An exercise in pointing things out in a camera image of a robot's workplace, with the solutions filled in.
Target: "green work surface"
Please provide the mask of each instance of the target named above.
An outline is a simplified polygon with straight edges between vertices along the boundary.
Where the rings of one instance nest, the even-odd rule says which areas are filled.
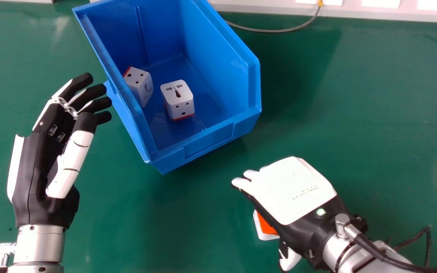
[[[69,78],[106,80],[71,12],[84,3],[0,2],[0,242],[17,236],[6,196],[14,134],[30,133]],[[306,19],[224,17],[265,28]],[[294,33],[237,33],[262,65],[253,132],[163,176],[112,110],[76,183],[66,271],[278,272],[278,242],[258,240],[253,207],[230,181],[290,155],[329,179],[372,239],[397,243],[432,225],[437,266],[437,24],[320,18]],[[402,254],[420,264],[424,248]],[[293,272],[313,270],[301,261]]]

